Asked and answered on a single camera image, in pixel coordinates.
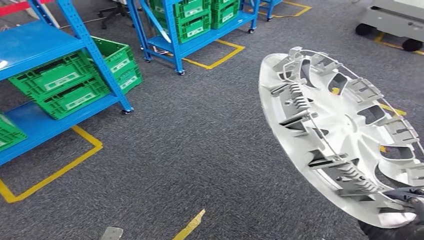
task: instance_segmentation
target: blue shelving unit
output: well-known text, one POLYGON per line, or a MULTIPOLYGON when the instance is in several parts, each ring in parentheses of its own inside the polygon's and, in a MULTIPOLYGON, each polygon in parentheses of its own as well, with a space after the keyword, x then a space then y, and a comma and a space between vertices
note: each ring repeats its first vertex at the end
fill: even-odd
POLYGON ((109 85, 111 93, 61 120, 54 120, 33 102, 6 112, 28 138, 0 151, 0 165, 115 103, 122 105, 122 112, 125 114, 133 111, 71 1, 56 0, 56 3, 75 36, 54 27, 37 0, 28 0, 28 3, 40 20, 0 32, 0 81, 85 48, 109 85))
POLYGON ((182 0, 162 0, 162 5, 164 9, 164 13, 166 16, 166 22, 168 25, 169 35, 163 30, 161 25, 159 24, 156 17, 153 15, 149 6, 145 2, 145 0, 138 0, 144 12, 151 20, 152 24, 159 30, 161 35, 147 38, 146 32, 143 29, 143 25, 140 20, 140 16, 137 12, 135 0, 128 0, 128 8, 130 10, 130 14, 132 20, 135 25, 135 30, 137 32, 137 36, 141 43, 144 53, 144 60, 150 62, 152 60, 152 56, 156 56, 167 61, 170 61, 175 64, 175 70, 180 74, 184 75, 185 71, 183 69, 183 58, 187 55, 194 53, 195 51, 203 48, 204 46, 212 43, 216 39, 223 37, 229 32, 250 23, 250 29, 248 33, 253 33, 256 29, 256 22, 259 11, 260 0, 251 0, 251 4, 253 6, 252 12, 247 12, 242 10, 242 5, 240 4, 239 14, 236 18, 229 21, 227 24, 222 26, 219 29, 211 29, 209 32, 202 34, 192 40, 189 40, 185 43, 179 44, 177 30, 175 26, 175 19, 173 13, 173 4, 181 2, 182 0), (169 51, 173 53, 173 56, 161 55, 156 53, 154 50, 150 49, 150 46, 156 46, 163 50, 169 51))

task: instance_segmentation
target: black caster wheel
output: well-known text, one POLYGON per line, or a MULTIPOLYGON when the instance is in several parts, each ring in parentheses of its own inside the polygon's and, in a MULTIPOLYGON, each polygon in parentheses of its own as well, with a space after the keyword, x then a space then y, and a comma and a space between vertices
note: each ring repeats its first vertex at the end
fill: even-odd
POLYGON ((134 110, 131 110, 131 111, 122 110, 122 115, 129 115, 129 114, 132 114, 133 112, 134 110))
POLYGON ((402 43, 402 48, 408 52, 415 52, 420 50, 423 47, 423 42, 415 39, 407 39, 402 43))
POLYGON ((374 27, 365 23, 361 23, 355 28, 356 34, 359 36, 366 36, 373 31, 374 27))

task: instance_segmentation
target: gloved hand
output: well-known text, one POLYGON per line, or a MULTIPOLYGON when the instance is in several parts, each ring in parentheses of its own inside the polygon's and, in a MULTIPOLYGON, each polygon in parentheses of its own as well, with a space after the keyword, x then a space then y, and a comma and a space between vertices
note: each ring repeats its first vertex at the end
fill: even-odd
POLYGON ((399 228, 379 228, 359 220, 358 223, 369 240, 424 240, 424 222, 420 222, 418 218, 399 228))

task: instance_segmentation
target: green storage bin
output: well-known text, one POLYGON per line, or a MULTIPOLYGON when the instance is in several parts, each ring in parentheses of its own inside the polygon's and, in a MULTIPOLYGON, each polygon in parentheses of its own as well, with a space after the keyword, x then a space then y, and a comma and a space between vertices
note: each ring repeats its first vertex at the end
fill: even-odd
POLYGON ((46 113, 59 120, 108 93, 110 93, 108 86, 98 75, 44 101, 36 102, 46 113))
MULTIPOLYGON (((168 34, 168 25, 165 18, 157 18, 163 30, 168 34)), ((178 42, 183 44, 193 38, 196 38, 211 30, 211 12, 205 11, 202 15, 187 21, 175 23, 175 28, 178 35, 178 42)))
POLYGON ((0 113, 0 152, 26 139, 27 135, 0 113))
POLYGON ((92 39, 115 79, 137 66, 129 45, 95 36, 92 39))
POLYGON ((212 28, 219 29, 239 14, 240 1, 229 1, 212 6, 212 28))
POLYGON ((97 75, 82 51, 35 67, 9 78, 9 81, 32 99, 44 100, 97 75))
MULTIPOLYGON (((149 0, 153 14, 157 18, 165 18, 162 0, 149 0)), ((211 0, 183 0, 173 5, 175 20, 186 22, 186 18, 198 15, 211 8, 211 0)))
POLYGON ((143 82, 143 76, 138 67, 128 70, 120 78, 117 79, 118 85, 123 94, 127 94, 135 86, 143 82))

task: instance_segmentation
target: yellow tape line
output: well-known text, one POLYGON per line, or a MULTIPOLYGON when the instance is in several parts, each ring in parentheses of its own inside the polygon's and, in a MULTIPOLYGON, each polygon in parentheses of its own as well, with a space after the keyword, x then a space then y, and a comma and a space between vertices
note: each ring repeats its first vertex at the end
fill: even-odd
MULTIPOLYGON (((380 107, 385 109, 385 110, 389 110, 392 111, 392 108, 390 108, 389 106, 387 106, 386 104, 380 103, 380 107)), ((407 112, 406 111, 402 111, 396 108, 393 108, 397 114, 401 115, 401 116, 406 116, 407 112)))
POLYGON ((205 210, 201 210, 188 224, 187 226, 181 230, 172 240, 183 240, 185 239, 199 224, 202 222, 203 214, 205 214, 205 210))
POLYGON ((233 47, 233 48, 235 48, 235 50, 234 50, 234 51, 232 51, 232 52, 230 52, 229 54, 227 54, 227 55, 226 55, 226 56, 224 56, 223 58, 219 59, 218 61, 216 61, 216 62, 212 63, 211 65, 206 65, 206 64, 203 64, 203 63, 200 63, 200 62, 197 62, 197 61, 194 61, 194 60, 191 60, 191 59, 185 58, 185 57, 183 57, 183 58, 182 58, 182 60, 184 60, 184 61, 186 61, 186 62, 189 62, 189 63, 191 63, 191 64, 194 64, 194 65, 197 65, 197 66, 199 66, 199 67, 202 67, 202 68, 205 68, 205 69, 211 70, 211 69, 215 68, 216 66, 218 66, 218 65, 222 64, 223 62, 227 61, 228 59, 232 58, 234 55, 238 54, 238 53, 239 53, 239 52, 241 52, 243 49, 245 49, 245 47, 244 47, 244 46, 240 46, 240 45, 237 45, 237 44, 234 44, 234 43, 231 43, 231 42, 223 41, 223 40, 221 40, 221 39, 216 39, 215 41, 216 41, 216 42, 218 42, 218 43, 220 43, 220 44, 224 44, 224 45, 227 45, 227 46, 233 47))
MULTIPOLYGON (((378 44, 386 45, 388 47, 392 47, 395 49, 403 49, 402 46, 383 41, 383 37, 385 34, 386 34, 385 32, 380 32, 380 34, 378 34, 378 36, 374 38, 374 42, 378 44)), ((414 53, 419 55, 424 55, 424 51, 420 51, 420 50, 414 51, 414 53)))
MULTIPOLYGON (((283 3, 283 4, 293 5, 293 6, 296 6, 296 7, 301 7, 301 8, 303 8, 303 9, 302 9, 301 11, 299 11, 298 13, 294 14, 294 15, 275 15, 275 14, 273 14, 273 15, 272 15, 272 17, 273 17, 273 18, 299 17, 300 15, 302 15, 302 14, 306 13, 307 11, 309 11, 309 10, 312 8, 311 6, 307 6, 307 5, 303 5, 303 4, 299 4, 299 3, 291 2, 291 1, 283 1, 282 3, 283 3)), ((265 5, 265 4, 267 4, 267 3, 266 3, 266 2, 262 2, 262 3, 260 4, 260 6, 263 6, 263 5, 265 5)), ((258 13, 259 13, 260 15, 267 16, 267 13, 266 13, 266 12, 259 11, 258 13)))
POLYGON ((89 143, 94 145, 94 148, 89 150, 88 152, 84 153, 59 171, 53 173, 52 175, 48 176, 46 179, 40 181, 39 183, 35 184, 34 186, 30 187, 28 190, 24 191, 18 196, 15 196, 12 191, 6 186, 6 184, 0 179, 0 194, 3 196, 3 198, 8 203, 15 203, 21 200, 26 199, 36 191, 40 190, 41 188, 45 187, 47 184, 53 182, 63 174, 65 174, 67 171, 73 169, 78 164, 82 163, 84 160, 88 159, 98 151, 100 151, 103 148, 103 144, 101 141, 94 138, 92 135, 90 135, 88 132, 86 132, 84 129, 80 128, 79 126, 75 125, 72 127, 72 129, 81 135, 84 139, 86 139, 89 143))

